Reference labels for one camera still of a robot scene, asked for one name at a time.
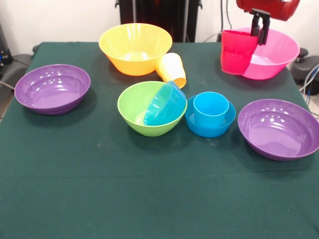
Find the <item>plastic cup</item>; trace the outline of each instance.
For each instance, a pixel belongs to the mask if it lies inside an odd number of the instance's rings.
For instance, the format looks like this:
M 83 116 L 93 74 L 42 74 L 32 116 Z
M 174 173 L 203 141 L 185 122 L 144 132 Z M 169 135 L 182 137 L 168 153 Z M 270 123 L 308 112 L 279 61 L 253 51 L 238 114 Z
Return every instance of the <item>plastic cup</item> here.
M 180 89 L 186 85 L 183 62 L 176 53 L 168 53 L 161 57 L 157 62 L 156 72 L 164 82 L 174 81 Z
M 204 92 L 194 99 L 195 122 L 200 126 L 217 128 L 223 124 L 229 109 L 228 100 L 216 92 Z
M 258 44 L 248 32 L 225 30 L 221 38 L 221 68 L 232 75 L 243 75 Z

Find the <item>bowl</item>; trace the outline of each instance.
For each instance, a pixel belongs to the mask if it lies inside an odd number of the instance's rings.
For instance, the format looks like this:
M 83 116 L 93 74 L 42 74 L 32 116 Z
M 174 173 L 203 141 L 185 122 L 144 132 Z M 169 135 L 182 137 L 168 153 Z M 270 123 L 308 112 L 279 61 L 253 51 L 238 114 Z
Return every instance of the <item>bowl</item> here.
M 226 131 L 228 131 L 229 127 L 233 123 L 236 117 L 235 107 L 231 102 L 229 102 L 229 109 L 226 113 L 226 116 L 223 120 L 223 124 L 218 128 L 211 128 L 202 125 L 198 125 L 195 121 L 195 109 L 194 109 L 194 99 L 196 96 L 193 96 L 188 99 L 187 102 L 187 110 L 185 112 L 185 118 L 187 122 L 187 126 L 194 134 L 205 138 L 215 138 L 222 136 Z
M 152 99 L 144 116 L 145 125 L 161 125 L 174 121 L 184 111 L 186 96 L 174 83 L 164 84 Z
M 146 81 L 134 84 L 125 89 L 118 99 L 118 110 L 126 123 L 138 133 L 145 136 L 160 136 L 174 128 L 184 115 L 184 111 L 174 121 L 163 125 L 144 125 L 146 110 L 155 94 L 165 83 L 159 81 Z
M 81 68 L 56 64 L 37 68 L 16 84 L 14 96 L 23 106 L 45 115 L 75 108 L 88 92 L 90 76 Z
M 319 123 L 293 103 L 264 99 L 246 105 L 238 125 L 248 144 L 266 158 L 291 161 L 319 148 Z
M 250 27 L 237 31 L 250 32 Z M 298 43 L 290 36 L 269 29 L 266 45 L 258 45 L 251 62 L 243 74 L 253 80 L 266 80 L 276 76 L 289 63 L 294 61 L 300 52 Z
M 145 23 L 128 23 L 104 32 L 100 49 L 122 73 L 141 76 L 155 70 L 157 61 L 172 45 L 164 29 Z

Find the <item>red cup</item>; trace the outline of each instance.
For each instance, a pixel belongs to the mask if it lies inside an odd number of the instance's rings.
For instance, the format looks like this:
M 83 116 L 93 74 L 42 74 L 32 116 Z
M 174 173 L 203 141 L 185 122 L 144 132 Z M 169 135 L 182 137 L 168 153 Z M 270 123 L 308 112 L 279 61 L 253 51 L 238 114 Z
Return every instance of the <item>red cup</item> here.
M 232 75 L 243 75 L 257 47 L 258 37 L 248 32 L 225 30 L 221 38 L 221 69 Z

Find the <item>cup rim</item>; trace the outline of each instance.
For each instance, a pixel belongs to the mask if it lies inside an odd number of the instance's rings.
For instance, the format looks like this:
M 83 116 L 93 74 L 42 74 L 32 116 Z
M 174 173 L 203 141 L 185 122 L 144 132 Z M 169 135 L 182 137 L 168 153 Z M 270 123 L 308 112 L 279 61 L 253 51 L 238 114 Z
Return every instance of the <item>cup rim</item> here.
M 207 93 L 214 93 L 214 94 L 218 94 L 218 95 L 222 96 L 222 97 L 227 101 L 227 109 L 226 109 L 223 113 L 220 113 L 220 114 L 218 114 L 218 115 L 208 115 L 208 114 L 205 114 L 205 113 L 203 113 L 202 111 L 200 111 L 200 110 L 196 107 L 195 101 L 196 101 L 196 99 L 197 99 L 198 96 L 203 95 L 203 94 L 207 94 Z M 195 99 L 194 99 L 194 101 L 193 101 L 193 106 L 194 106 L 195 111 L 201 113 L 202 115 L 205 115 L 205 116 L 208 116 L 208 117 L 217 117 L 217 116 L 221 116 L 221 115 L 227 113 L 227 111 L 229 110 L 229 101 L 227 100 L 227 98 L 226 98 L 225 96 L 223 96 L 222 94 L 220 94 L 220 93 L 218 93 L 218 92 L 207 91 L 207 92 L 202 92 L 202 93 L 198 94 L 198 95 L 195 97 Z

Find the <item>yellow cup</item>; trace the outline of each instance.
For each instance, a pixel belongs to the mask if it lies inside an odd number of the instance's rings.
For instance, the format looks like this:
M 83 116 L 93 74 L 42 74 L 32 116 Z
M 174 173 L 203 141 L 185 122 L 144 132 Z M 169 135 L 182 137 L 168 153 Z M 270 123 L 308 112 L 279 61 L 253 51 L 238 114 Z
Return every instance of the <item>yellow cup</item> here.
M 157 61 L 156 72 L 164 82 L 174 81 L 180 89 L 186 85 L 183 62 L 176 53 L 168 53 L 162 56 Z

